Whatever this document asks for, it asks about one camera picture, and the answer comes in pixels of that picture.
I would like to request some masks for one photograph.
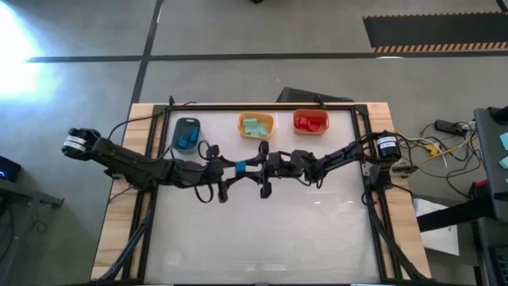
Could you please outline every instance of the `black box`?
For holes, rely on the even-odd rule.
[[[0,179],[14,182],[20,171],[21,166],[19,164],[0,156]]]

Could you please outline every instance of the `red block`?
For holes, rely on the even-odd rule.
[[[298,119],[296,128],[307,129],[308,126],[309,126],[309,121],[307,120],[307,118],[299,118]]]
[[[321,127],[321,124],[310,123],[308,129],[311,132],[316,132],[316,131],[318,131],[319,127]]]

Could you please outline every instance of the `wooden table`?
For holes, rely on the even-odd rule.
[[[327,105],[355,105],[366,104],[368,106],[371,129],[373,132],[384,130],[394,131],[391,121],[390,110],[385,102],[354,102],[354,103],[327,103]],[[129,118],[140,118],[152,115],[153,107],[156,104],[134,104]],[[156,157],[158,142],[162,130],[162,116],[156,126],[152,157]],[[148,141],[149,120],[130,122],[125,131],[123,146],[138,153],[144,153]],[[392,178],[394,184],[408,187],[407,180],[400,177]],[[125,190],[128,184],[124,180],[115,180],[110,195],[113,196]],[[90,275],[91,279],[97,279],[114,263],[120,252],[129,239],[129,230],[133,219],[133,209],[136,202],[136,190],[127,191],[124,195],[118,196],[108,207],[106,217],[102,226],[102,233],[98,243],[94,266]],[[429,264],[423,248],[420,230],[414,214],[413,203],[408,192],[392,188],[386,191],[387,203],[391,217],[391,223],[398,243],[404,254],[416,266],[423,275],[430,277]],[[138,243],[137,251],[131,266],[131,277],[135,278],[139,263],[139,252],[141,242]],[[383,256],[387,267],[387,275],[393,277],[391,259],[388,248],[382,240]]]

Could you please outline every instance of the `white paper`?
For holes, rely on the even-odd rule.
[[[448,208],[439,203],[431,203],[424,199],[414,199],[413,202],[417,217]],[[421,233],[421,239],[423,240],[423,246],[425,248],[459,256],[457,225],[423,232]]]

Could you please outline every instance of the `black power strip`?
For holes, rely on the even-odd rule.
[[[461,137],[466,136],[466,133],[468,133],[468,131],[466,129],[462,128],[462,125],[459,123],[452,123],[452,122],[447,122],[445,120],[439,120],[439,119],[436,120],[436,122],[434,122],[434,129],[437,131],[450,133],[451,135],[456,135],[456,136],[461,136]]]

